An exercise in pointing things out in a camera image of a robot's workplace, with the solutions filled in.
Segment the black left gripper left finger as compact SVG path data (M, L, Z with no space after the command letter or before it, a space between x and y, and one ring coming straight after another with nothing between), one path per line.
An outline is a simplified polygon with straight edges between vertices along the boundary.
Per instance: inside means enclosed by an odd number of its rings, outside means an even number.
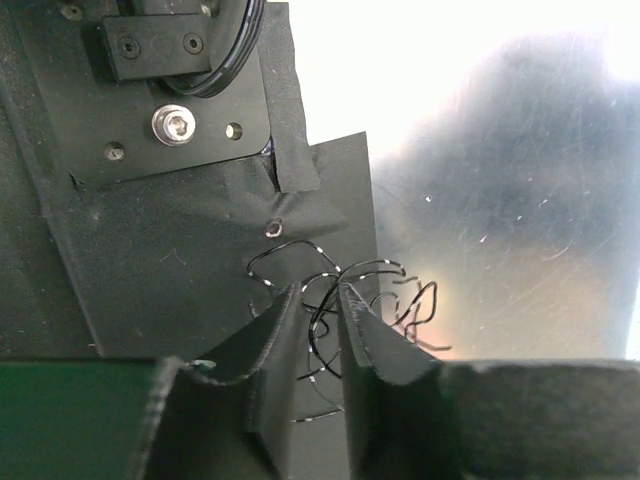
M300 310L291 284L214 349L160 363L133 478L287 478Z

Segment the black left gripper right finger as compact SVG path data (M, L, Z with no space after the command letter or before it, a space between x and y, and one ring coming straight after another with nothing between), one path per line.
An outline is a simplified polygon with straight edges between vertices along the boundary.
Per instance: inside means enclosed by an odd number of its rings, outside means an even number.
M636 362L441 361L338 297L353 478L638 477Z

